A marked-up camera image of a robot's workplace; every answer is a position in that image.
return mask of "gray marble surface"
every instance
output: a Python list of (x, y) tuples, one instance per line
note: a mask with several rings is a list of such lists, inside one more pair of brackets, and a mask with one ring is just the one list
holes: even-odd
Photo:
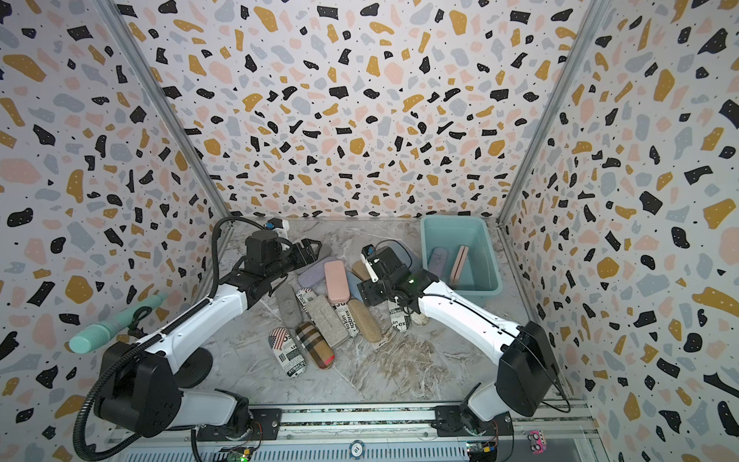
[[(488, 229), (500, 266), (503, 291), (486, 309), (521, 324), (528, 315), (505, 258), (494, 224)], [(237, 223), (220, 262), (228, 272), (243, 252), (243, 242), (253, 228)], [(403, 241), (416, 254), (420, 250), (417, 220), (293, 220), (289, 237), (309, 237), (330, 245), (347, 268), (359, 260), (362, 247), (383, 239)], [(299, 289), (291, 274), (285, 284)], [(495, 377), (494, 365), (462, 336), (438, 321), (413, 325), (406, 332), (390, 327), (386, 304), (370, 308), (384, 332), (379, 344), (361, 335), (334, 348), (336, 360), (320, 370), (307, 360), (307, 371), (288, 378), (270, 351), (268, 334), (281, 327), (276, 300), (263, 298), (248, 312), (219, 330), (203, 346), (213, 353), (210, 375), (198, 386), (221, 388), (249, 397), (253, 404), (320, 404), (385, 401), (462, 400), (477, 383)]]

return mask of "teal plastic bin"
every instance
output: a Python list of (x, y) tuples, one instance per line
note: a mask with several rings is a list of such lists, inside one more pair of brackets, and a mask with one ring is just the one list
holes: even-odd
[(460, 245), (469, 247), (460, 281), (452, 289), (470, 302), (485, 306), (503, 289), (488, 226), (482, 219), (455, 215), (424, 217), (420, 221), (420, 245), (424, 269), (429, 269), (429, 258), (436, 247), (449, 252), (440, 277), (447, 285)]

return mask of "terrazzo pattern wall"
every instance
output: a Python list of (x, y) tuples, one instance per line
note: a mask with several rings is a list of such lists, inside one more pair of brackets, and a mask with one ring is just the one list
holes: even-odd
[(497, 215), (586, 1), (122, 1), (234, 213)]
[(614, 2), (503, 225), (612, 461), (739, 460), (739, 7)]
[[(100, 355), (67, 342), (157, 292), (169, 297), (147, 332), (189, 306), (215, 220), (90, 8), (0, 1), (4, 461), (77, 460), (72, 425)], [(90, 438), (110, 427), (89, 422)]]

